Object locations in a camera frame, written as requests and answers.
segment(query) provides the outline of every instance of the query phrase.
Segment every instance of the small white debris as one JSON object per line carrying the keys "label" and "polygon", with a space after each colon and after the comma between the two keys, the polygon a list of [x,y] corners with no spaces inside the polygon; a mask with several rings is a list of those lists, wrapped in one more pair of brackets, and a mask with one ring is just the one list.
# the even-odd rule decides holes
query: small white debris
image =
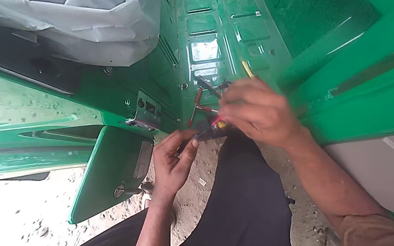
{"label": "small white debris", "polygon": [[202,178],[198,178],[198,182],[199,182],[202,186],[205,186],[205,185],[206,185],[206,181],[204,181]]}

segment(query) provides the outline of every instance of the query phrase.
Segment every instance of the dirt ground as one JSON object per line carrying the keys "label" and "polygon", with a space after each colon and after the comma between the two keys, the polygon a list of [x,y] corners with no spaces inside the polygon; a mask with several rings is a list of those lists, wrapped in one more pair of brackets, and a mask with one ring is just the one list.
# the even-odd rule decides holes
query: dirt ground
{"label": "dirt ground", "polygon": [[[200,144],[188,181],[174,202],[177,223],[173,246],[182,243],[197,225],[211,193],[218,150],[224,139]],[[279,172],[287,196],[296,200],[291,241],[293,246],[334,246],[338,238],[306,194],[282,149],[258,144],[267,163]],[[0,245],[78,246],[141,210],[141,194],[77,225],[67,218],[84,168],[52,171],[43,181],[0,181]],[[206,182],[202,185],[199,179]],[[153,166],[146,180],[153,181]]]}

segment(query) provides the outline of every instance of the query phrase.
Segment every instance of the metal bracket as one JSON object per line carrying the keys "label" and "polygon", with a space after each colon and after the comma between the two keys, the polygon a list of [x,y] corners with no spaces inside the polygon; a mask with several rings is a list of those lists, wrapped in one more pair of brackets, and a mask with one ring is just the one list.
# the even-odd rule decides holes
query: metal bracket
{"label": "metal bracket", "polygon": [[161,105],[148,97],[144,92],[138,92],[136,114],[134,119],[126,121],[129,126],[139,126],[148,131],[161,128]]}

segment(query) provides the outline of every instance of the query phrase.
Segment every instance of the plastic cover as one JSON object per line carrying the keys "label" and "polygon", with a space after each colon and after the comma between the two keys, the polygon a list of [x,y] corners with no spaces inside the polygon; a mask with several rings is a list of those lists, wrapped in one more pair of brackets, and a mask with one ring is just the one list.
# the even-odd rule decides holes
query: plastic cover
{"label": "plastic cover", "polygon": [[0,25],[63,59],[130,66],[156,47],[160,12],[160,0],[0,0]]}

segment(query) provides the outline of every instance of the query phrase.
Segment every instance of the left hand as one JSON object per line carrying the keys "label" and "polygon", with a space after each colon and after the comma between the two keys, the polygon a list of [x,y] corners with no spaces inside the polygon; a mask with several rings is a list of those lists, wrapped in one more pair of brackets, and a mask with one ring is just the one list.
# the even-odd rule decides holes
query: left hand
{"label": "left hand", "polygon": [[194,131],[175,131],[157,144],[153,150],[155,164],[154,193],[160,197],[175,197],[178,190],[185,184],[191,164],[196,155],[199,142],[191,139],[183,150],[180,158],[177,149],[194,135]]}

